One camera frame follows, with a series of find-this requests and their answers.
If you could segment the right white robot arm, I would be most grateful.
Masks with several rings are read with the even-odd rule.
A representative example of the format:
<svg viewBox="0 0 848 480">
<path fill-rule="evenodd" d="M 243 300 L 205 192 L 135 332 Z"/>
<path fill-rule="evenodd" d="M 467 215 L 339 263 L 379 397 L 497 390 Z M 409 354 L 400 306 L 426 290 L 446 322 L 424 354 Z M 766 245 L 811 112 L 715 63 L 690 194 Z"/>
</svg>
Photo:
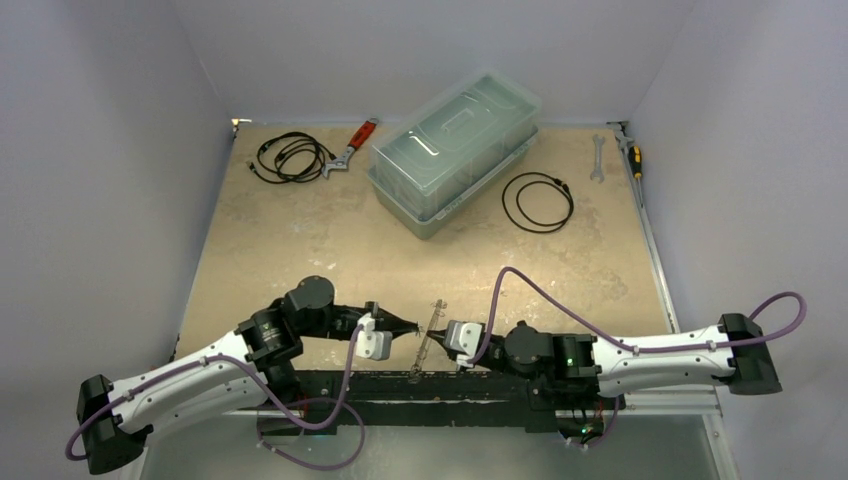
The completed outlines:
<svg viewBox="0 0 848 480">
<path fill-rule="evenodd" d="M 427 335 L 461 369 L 481 366 L 523 378 L 576 407 L 598 396 L 678 385 L 724 385 L 748 396 L 782 390 L 761 327 L 742 314 L 724 314 L 687 333 L 611 340 L 540 332 L 525 322 L 492 335 L 481 323 L 456 320 Z"/>
</svg>

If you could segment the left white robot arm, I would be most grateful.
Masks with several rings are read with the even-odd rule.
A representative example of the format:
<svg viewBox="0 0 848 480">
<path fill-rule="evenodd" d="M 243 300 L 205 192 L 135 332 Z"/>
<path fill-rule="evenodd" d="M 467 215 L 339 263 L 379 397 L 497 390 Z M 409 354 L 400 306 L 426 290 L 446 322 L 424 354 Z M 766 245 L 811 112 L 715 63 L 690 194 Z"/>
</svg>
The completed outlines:
<svg viewBox="0 0 848 480">
<path fill-rule="evenodd" d="M 339 305 L 329 279 L 306 277 L 184 358 L 122 380 L 102 374 L 86 379 L 79 389 L 79 425 L 66 443 L 65 457 L 85 462 L 90 474 L 99 475 L 136 460 L 153 434 L 193 417 L 265 402 L 290 413 L 307 397 L 292 364 L 304 351 L 304 338 L 345 341 L 349 360 L 382 361 L 394 339 L 418 330 L 417 323 L 375 301 Z"/>
</svg>

